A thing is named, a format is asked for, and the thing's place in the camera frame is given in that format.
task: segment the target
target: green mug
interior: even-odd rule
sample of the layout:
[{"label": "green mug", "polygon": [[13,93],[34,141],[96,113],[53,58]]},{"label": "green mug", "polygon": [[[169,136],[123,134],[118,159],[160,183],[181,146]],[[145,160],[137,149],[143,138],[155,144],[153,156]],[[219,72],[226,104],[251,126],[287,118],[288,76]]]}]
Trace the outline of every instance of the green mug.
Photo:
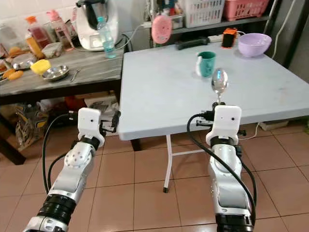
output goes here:
[{"label": "green mug", "polygon": [[214,52],[201,52],[197,55],[196,73],[199,76],[209,77],[214,70],[216,54]]}]

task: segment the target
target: silver robot arm segment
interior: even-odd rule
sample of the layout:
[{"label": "silver robot arm segment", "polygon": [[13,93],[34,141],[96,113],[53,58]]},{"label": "silver robot arm segment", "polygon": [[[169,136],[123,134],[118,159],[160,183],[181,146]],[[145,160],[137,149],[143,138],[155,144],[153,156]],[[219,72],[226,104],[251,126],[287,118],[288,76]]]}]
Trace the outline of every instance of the silver robot arm segment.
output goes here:
[{"label": "silver robot arm segment", "polygon": [[[241,118],[238,106],[219,105],[214,108],[212,130],[206,142],[212,151],[222,159],[240,178],[242,164],[235,145]],[[244,188],[235,177],[214,157],[209,163],[212,179],[211,193],[216,213],[218,232],[252,232],[251,207]]]},{"label": "silver robot arm segment", "polygon": [[93,169],[96,150],[104,145],[100,133],[99,110],[82,108],[78,112],[79,142],[64,158],[64,167],[39,210],[23,232],[66,232],[70,218]]}]

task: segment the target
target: pink basket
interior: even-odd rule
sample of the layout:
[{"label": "pink basket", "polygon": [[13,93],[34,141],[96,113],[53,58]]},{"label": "pink basket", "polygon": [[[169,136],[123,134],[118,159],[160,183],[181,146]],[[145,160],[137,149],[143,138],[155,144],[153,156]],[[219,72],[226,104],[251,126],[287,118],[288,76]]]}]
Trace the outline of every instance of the pink basket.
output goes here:
[{"label": "pink basket", "polygon": [[269,0],[225,0],[224,17],[228,21],[240,18],[261,17]]}]

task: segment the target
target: white wall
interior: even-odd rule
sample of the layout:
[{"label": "white wall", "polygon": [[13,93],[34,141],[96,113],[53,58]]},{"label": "white wall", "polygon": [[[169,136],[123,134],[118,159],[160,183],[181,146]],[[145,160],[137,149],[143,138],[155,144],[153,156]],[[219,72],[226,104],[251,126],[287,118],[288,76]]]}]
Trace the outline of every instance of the white wall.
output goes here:
[{"label": "white wall", "polygon": [[[118,6],[119,29],[130,36],[136,26],[143,23],[145,0],[114,0]],[[64,21],[72,16],[77,0],[0,0],[0,23],[12,27],[17,34],[24,37],[28,23],[25,18],[34,15],[40,24],[49,22],[46,12],[55,9]],[[149,32],[141,29],[133,41],[135,50],[149,47]]]}]

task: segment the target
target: metal spoon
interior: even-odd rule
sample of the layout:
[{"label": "metal spoon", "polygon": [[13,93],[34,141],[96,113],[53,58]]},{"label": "metal spoon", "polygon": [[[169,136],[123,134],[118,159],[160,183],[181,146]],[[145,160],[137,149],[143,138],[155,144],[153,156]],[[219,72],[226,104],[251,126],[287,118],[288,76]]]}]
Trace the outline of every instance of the metal spoon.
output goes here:
[{"label": "metal spoon", "polygon": [[77,69],[73,75],[73,77],[70,79],[70,82],[73,82],[77,74],[81,71],[81,69]]},{"label": "metal spoon", "polygon": [[227,74],[222,68],[216,69],[212,75],[211,87],[212,90],[218,95],[218,105],[221,104],[221,94],[228,86]]}]

